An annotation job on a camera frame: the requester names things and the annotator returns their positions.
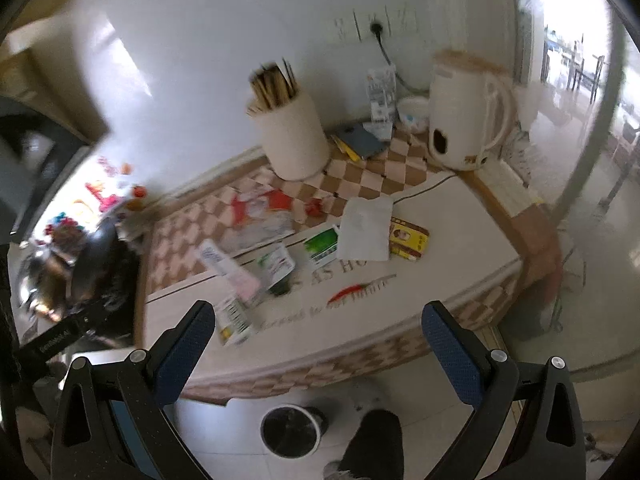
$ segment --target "wall outlet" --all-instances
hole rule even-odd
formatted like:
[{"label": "wall outlet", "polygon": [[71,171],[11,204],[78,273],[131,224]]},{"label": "wall outlet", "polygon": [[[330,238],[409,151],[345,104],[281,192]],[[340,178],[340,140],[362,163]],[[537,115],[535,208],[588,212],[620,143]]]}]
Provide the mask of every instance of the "wall outlet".
[{"label": "wall outlet", "polygon": [[407,4],[401,7],[387,7],[389,32],[391,36],[408,36],[418,32],[418,19],[415,9]]},{"label": "wall outlet", "polygon": [[358,43],[358,27],[353,12],[347,12],[339,18],[324,20],[326,42],[334,45]]},{"label": "wall outlet", "polygon": [[360,32],[360,40],[375,40],[376,37],[371,33],[371,23],[380,22],[382,24],[382,37],[389,36],[389,20],[386,16],[385,7],[360,12],[355,11],[356,22],[358,23],[358,31]]}]

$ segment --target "metal pot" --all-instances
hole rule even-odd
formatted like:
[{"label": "metal pot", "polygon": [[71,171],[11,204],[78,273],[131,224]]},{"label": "metal pot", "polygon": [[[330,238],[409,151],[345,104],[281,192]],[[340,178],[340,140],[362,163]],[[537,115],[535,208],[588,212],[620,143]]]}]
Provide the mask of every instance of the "metal pot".
[{"label": "metal pot", "polygon": [[59,322],[65,315],[66,282],[70,269],[65,261],[47,248],[37,248],[20,265],[18,296],[20,312]]}]

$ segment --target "chopsticks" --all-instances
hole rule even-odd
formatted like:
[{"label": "chopsticks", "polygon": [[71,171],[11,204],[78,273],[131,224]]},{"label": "chopsticks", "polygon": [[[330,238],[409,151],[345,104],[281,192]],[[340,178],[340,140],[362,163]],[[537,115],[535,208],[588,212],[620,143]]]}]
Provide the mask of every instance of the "chopsticks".
[{"label": "chopsticks", "polygon": [[280,67],[275,62],[271,62],[266,66],[263,65],[249,78],[249,85],[255,95],[247,106],[246,112],[249,115],[256,116],[280,108],[298,95],[300,89],[291,65],[284,58],[282,62],[287,73],[286,77]]}]

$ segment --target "black pants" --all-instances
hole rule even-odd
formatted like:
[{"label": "black pants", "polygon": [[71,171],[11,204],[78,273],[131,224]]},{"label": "black pants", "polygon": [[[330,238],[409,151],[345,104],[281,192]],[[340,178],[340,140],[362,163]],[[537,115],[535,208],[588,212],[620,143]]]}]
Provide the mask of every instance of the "black pants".
[{"label": "black pants", "polygon": [[386,410],[367,413],[338,467],[355,478],[402,480],[404,453],[398,417]]}]

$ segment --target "electric kettle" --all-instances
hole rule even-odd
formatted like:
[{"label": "electric kettle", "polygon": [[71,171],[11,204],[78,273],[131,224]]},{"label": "electric kettle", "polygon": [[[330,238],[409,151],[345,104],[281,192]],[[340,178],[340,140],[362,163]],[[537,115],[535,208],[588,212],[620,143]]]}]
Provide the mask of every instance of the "electric kettle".
[{"label": "electric kettle", "polygon": [[516,103],[507,71],[465,52],[434,55],[429,151],[452,170],[476,170],[513,129]]}]

